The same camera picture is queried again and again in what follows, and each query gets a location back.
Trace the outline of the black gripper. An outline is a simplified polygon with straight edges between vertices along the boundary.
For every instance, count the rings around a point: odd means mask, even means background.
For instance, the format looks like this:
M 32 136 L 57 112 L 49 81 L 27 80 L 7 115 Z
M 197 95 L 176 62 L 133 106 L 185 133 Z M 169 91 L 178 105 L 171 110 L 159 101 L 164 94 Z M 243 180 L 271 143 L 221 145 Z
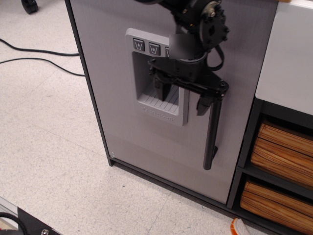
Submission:
M 161 101 L 167 98 L 175 85 L 200 94 L 197 115 L 203 116 L 211 106 L 211 99 L 223 100 L 229 85 L 206 64 L 205 59 L 195 61 L 152 57 L 148 60 L 149 75 L 153 78 L 156 94 Z

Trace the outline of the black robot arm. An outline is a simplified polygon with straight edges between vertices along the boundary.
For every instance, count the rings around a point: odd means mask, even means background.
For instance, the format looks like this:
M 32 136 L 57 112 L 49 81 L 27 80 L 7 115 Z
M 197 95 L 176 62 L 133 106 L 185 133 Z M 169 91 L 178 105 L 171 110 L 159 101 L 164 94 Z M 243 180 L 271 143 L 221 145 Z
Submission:
M 200 95 L 197 114 L 208 110 L 217 117 L 229 85 L 214 72 L 224 65 L 220 43 L 227 40 L 229 28 L 219 0 L 143 0 L 142 4 L 159 4 L 171 12 L 176 24 L 177 42 L 182 51 L 174 56 L 169 47 L 168 57 L 149 60 L 149 73 L 161 100 L 165 100 L 172 85 Z

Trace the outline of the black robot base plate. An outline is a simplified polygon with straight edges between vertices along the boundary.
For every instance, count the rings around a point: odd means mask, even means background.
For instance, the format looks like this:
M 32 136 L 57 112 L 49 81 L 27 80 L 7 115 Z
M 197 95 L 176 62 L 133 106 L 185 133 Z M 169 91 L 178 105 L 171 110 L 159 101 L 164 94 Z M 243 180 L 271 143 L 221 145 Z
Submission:
M 58 231 L 43 223 L 21 208 L 17 208 L 18 219 L 25 225 L 29 235 L 60 235 Z

